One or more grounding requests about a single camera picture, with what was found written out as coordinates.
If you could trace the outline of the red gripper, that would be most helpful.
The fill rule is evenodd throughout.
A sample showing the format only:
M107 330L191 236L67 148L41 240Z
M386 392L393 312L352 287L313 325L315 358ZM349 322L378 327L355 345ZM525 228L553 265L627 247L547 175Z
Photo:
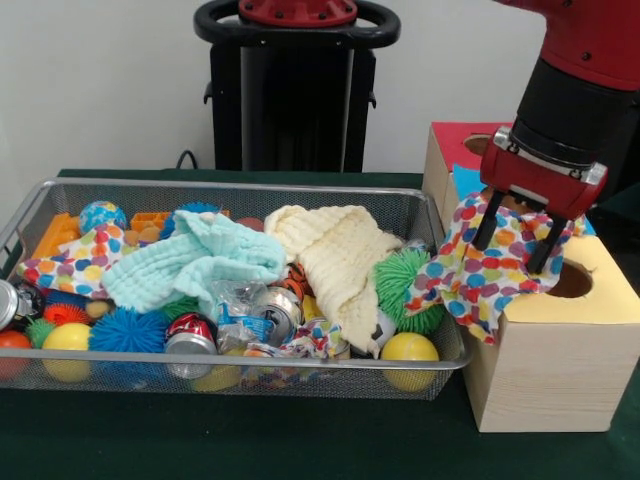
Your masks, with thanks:
M509 127L500 127L484 152L481 181L494 188L472 244L485 250L497 226L496 214L511 192L545 207L552 225L536 243L528 272L540 274L566 227L567 220L583 215L596 201L607 180L608 169L595 162L585 170L560 166L538 158L516 144Z

